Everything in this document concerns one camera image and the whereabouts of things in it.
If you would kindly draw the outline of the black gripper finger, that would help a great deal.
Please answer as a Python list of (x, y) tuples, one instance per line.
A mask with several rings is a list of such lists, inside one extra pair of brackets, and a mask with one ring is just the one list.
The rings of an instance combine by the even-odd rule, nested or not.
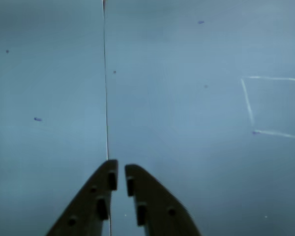
[(200, 236), (184, 205), (153, 175), (136, 164), (125, 165), (127, 194), (136, 221), (147, 236)]
[(90, 176), (47, 236), (100, 236), (110, 219), (111, 195), (118, 188), (118, 161), (107, 160)]

